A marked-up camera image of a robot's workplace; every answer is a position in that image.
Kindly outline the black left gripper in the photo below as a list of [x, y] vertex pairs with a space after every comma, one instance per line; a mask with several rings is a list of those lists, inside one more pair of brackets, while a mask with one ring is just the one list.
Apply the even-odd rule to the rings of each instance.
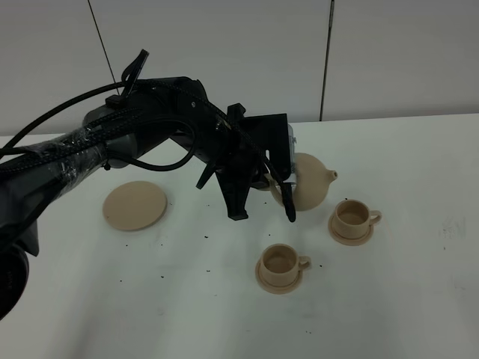
[[228, 217], [234, 221], [245, 220], [249, 189], [265, 190], [269, 187], [267, 169], [254, 146], [244, 139], [238, 120], [228, 120], [227, 115], [212, 104], [204, 86], [187, 77], [141, 80], [138, 91], [158, 97], [162, 106], [176, 116], [191, 123], [194, 140], [174, 140], [190, 150], [206, 164], [197, 183], [201, 189], [215, 174], [218, 180]]

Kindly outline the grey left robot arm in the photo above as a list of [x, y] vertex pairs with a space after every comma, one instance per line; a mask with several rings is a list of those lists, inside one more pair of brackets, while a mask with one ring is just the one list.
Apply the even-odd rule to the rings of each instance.
[[198, 185], [216, 177], [228, 216], [244, 219], [251, 188], [274, 175], [266, 142], [239, 104], [222, 111], [203, 85], [187, 77], [123, 80], [94, 90], [120, 89], [89, 112], [78, 129], [59, 138], [20, 146], [15, 136], [1, 157], [1, 314], [21, 298], [29, 275], [28, 255], [38, 255], [37, 220], [49, 204], [99, 168], [134, 165], [169, 172], [198, 158], [205, 165]]

